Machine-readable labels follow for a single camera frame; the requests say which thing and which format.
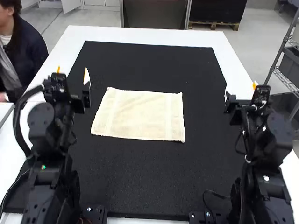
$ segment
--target person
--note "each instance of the person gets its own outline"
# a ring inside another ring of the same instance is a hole
[[[0,102],[15,103],[49,55],[21,8],[21,0],[0,0]]]

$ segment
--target gray scarf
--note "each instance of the gray scarf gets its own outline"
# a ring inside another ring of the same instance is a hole
[[[17,88],[21,88],[22,84],[19,80],[18,74],[14,69],[13,64],[11,63],[9,57],[7,56],[4,48],[3,48],[3,42],[0,39],[0,54],[1,54],[1,65],[2,65],[2,71],[0,72],[0,76],[2,78],[4,87],[7,90],[14,90]]]

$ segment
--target screw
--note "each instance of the screw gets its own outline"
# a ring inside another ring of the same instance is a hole
[[[268,176],[263,176],[263,179],[268,182],[270,180],[270,178]]]

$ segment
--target cream towel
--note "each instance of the cream towel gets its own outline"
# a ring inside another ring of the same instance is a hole
[[[126,139],[185,141],[183,94],[108,87],[91,134]]]

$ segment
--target white cabinet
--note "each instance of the white cabinet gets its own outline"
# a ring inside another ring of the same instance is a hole
[[[22,8],[26,9],[38,3],[38,0],[21,0]]]
[[[88,6],[104,6],[105,0],[84,0],[84,4]]]
[[[83,9],[119,11],[120,0],[81,0]]]
[[[120,6],[120,0],[105,0],[105,5],[106,6],[119,7]]]
[[[62,8],[64,13],[81,6],[81,0],[39,1],[40,8]]]
[[[80,9],[99,9],[119,11],[120,0],[21,0],[23,9],[38,4],[40,8],[63,8],[64,13],[80,7]]]

